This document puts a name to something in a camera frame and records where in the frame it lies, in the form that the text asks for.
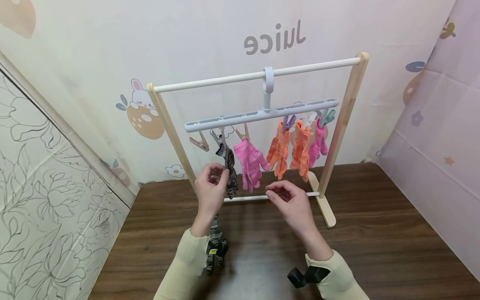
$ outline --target hand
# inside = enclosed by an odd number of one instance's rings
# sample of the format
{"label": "hand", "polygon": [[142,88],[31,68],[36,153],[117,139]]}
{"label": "hand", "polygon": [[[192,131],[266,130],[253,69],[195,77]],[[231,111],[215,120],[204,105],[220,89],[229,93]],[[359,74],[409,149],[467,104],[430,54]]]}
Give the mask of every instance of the hand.
{"label": "hand", "polygon": [[316,261],[331,258],[333,251],[315,225],[307,193],[287,180],[274,182],[266,189],[267,197],[302,240],[309,257]]}
{"label": "hand", "polygon": [[223,170],[221,164],[208,164],[200,171],[195,180],[198,212],[190,229],[193,236],[202,237],[210,231],[213,218],[222,207],[227,183],[228,169]]}

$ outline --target beige sleeve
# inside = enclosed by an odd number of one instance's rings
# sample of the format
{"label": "beige sleeve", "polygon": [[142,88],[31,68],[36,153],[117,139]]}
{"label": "beige sleeve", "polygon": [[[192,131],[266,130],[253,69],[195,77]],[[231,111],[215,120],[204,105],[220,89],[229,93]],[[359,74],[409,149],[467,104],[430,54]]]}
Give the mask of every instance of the beige sleeve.
{"label": "beige sleeve", "polygon": [[209,236],[194,237],[187,229],[177,254],[168,268],[153,300],[190,300],[207,263]]}
{"label": "beige sleeve", "polygon": [[333,250],[333,252],[333,256],[323,262],[314,261],[307,254],[305,255],[308,266],[330,270],[330,274],[317,284],[322,298],[324,300],[369,300],[343,257],[337,251]]}

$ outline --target wooden leg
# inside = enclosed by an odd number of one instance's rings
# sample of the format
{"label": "wooden leg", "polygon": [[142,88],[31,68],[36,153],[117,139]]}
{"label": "wooden leg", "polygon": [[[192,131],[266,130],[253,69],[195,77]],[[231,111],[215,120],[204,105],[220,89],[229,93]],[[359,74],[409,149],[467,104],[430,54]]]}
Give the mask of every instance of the wooden leg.
{"label": "wooden leg", "polygon": [[163,125],[165,126],[165,131],[168,134],[168,138],[173,145],[173,149],[177,153],[177,156],[180,160],[180,163],[187,174],[188,180],[192,185],[193,191],[197,194],[197,189],[195,188],[195,173],[193,172],[192,166],[190,165],[190,161],[188,161],[187,154],[185,153],[185,149],[180,142],[180,138],[175,130],[175,126],[173,126],[172,119],[167,111],[167,107],[163,102],[162,96],[160,94],[155,93],[154,91],[155,85],[148,84],[147,90],[150,98],[152,99],[153,105],[155,109],[159,113],[160,118],[162,119]]}
{"label": "wooden leg", "polygon": [[336,156],[342,144],[345,130],[347,129],[348,121],[353,110],[353,105],[357,99],[357,95],[360,90],[361,81],[369,60],[367,52],[359,52],[357,57],[360,57],[360,63],[352,67],[350,77],[348,79],[347,88],[342,101],[342,107],[338,114],[338,121],[333,133],[332,142],[330,144],[330,150],[328,151],[327,160],[325,161],[325,167],[320,177],[320,184],[318,185],[318,192],[320,197],[325,196],[325,190],[327,189],[328,181],[332,175],[333,166],[335,165]]}
{"label": "wooden leg", "polygon": [[[319,183],[317,176],[311,171],[308,171],[308,183],[310,184],[312,191],[316,191],[318,189]],[[320,211],[324,216],[327,227],[332,228],[336,224],[336,219],[330,204],[328,204],[327,198],[325,198],[325,195],[323,197],[315,196],[315,198],[317,199],[318,206],[320,206]]]}

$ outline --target clothespin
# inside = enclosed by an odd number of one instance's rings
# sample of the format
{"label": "clothespin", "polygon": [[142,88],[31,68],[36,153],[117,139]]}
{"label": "clothespin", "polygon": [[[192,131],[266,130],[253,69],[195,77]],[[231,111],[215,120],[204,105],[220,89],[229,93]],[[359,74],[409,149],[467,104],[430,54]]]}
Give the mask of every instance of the clothespin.
{"label": "clothespin", "polygon": [[250,136],[248,135],[247,123],[244,123],[243,127],[245,128],[245,133],[240,133],[240,131],[237,128],[235,128],[235,132],[237,133],[237,135],[242,141],[250,140]]}
{"label": "clothespin", "polygon": [[210,150],[210,148],[208,147],[208,143],[207,143],[207,140],[205,139],[205,136],[204,134],[199,131],[200,133],[200,137],[202,138],[202,140],[199,142],[197,140],[195,140],[194,138],[190,138],[190,142],[192,142],[195,146],[199,147],[200,149],[204,150],[205,152],[208,152]]}
{"label": "clothespin", "polygon": [[225,127],[220,127],[220,131],[222,132],[222,144],[226,148],[227,147],[227,141],[225,141]]}
{"label": "clothespin", "polygon": [[289,130],[293,125],[295,125],[295,121],[297,120],[297,116],[292,115],[290,120],[288,120],[288,116],[283,117],[283,124],[282,124],[282,132],[286,132]]}
{"label": "clothespin", "polygon": [[303,128],[308,128],[310,127],[313,122],[315,122],[315,119],[317,118],[317,113],[316,112],[313,112],[311,113],[308,118],[304,119],[303,122],[302,122],[302,127]]}
{"label": "clothespin", "polygon": [[324,115],[322,114],[322,118],[320,119],[320,122],[318,123],[318,128],[322,128],[324,127],[325,125],[327,125],[328,123],[330,123],[331,121],[333,121],[335,119],[335,110],[332,109],[328,112],[328,114]]}
{"label": "clothespin", "polygon": [[212,135],[212,137],[215,140],[215,143],[217,145],[220,146],[222,144],[222,138],[219,135],[216,135],[215,132],[213,131],[213,129],[210,130],[210,135]]}

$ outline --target pink backdrop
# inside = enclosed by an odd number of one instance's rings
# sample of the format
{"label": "pink backdrop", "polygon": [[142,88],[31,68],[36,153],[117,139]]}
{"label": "pink backdrop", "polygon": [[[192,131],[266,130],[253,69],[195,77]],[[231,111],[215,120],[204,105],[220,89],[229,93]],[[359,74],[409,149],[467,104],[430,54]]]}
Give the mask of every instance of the pink backdrop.
{"label": "pink backdrop", "polygon": [[480,279],[480,1],[458,0],[378,164]]}

